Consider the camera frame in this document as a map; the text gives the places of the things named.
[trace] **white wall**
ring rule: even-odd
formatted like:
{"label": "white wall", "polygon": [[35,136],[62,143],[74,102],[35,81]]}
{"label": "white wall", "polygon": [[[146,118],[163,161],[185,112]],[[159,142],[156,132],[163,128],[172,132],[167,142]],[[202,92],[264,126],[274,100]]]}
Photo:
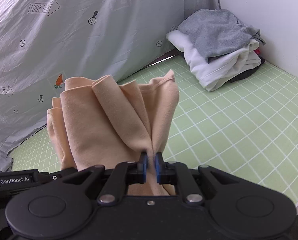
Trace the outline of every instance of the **white wall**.
{"label": "white wall", "polygon": [[220,0],[247,24],[261,30],[265,59],[298,77],[298,0]]}

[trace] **white towel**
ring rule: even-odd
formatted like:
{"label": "white towel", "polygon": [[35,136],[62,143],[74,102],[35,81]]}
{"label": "white towel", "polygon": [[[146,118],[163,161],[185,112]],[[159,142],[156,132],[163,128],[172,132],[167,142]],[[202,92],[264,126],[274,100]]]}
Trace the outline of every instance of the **white towel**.
{"label": "white towel", "polygon": [[190,71],[207,91],[218,89],[231,78],[261,63],[261,59],[254,52],[259,47],[255,39],[251,39],[243,48],[214,59],[210,63],[199,54],[188,35],[175,30],[167,34],[167,39],[179,51],[184,52]]}

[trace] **red item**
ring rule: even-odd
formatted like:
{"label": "red item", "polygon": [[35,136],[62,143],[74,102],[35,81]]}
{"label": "red item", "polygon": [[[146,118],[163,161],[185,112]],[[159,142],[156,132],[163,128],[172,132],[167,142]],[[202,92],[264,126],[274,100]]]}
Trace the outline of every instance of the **red item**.
{"label": "red item", "polygon": [[254,52],[257,54],[257,55],[260,55],[261,51],[259,49],[255,49]]}

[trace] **green grid mattress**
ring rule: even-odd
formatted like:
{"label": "green grid mattress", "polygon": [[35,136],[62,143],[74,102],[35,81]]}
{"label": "green grid mattress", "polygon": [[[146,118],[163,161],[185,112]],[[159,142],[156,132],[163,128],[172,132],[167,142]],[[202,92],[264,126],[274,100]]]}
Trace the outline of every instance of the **green grid mattress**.
{"label": "green grid mattress", "polygon": [[[147,83],[169,69],[175,73],[180,99],[164,159],[189,168],[209,164],[283,192],[298,206],[298,79],[265,63],[249,78],[207,92],[176,56],[121,83]],[[14,171],[60,169],[46,128],[11,156]]]}

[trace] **peach cloth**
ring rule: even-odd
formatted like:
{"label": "peach cloth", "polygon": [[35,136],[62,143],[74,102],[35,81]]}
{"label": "peach cloth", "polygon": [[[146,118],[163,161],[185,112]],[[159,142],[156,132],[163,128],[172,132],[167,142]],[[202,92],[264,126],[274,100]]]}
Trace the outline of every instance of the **peach cloth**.
{"label": "peach cloth", "polygon": [[73,77],[65,80],[60,98],[47,110],[47,130],[61,169],[79,171],[96,164],[107,169],[138,161],[148,155],[147,183],[129,187],[130,195],[167,195],[156,180],[154,155],[163,152],[179,100],[170,70],[148,84],[136,81],[117,85],[112,76],[96,81]]}

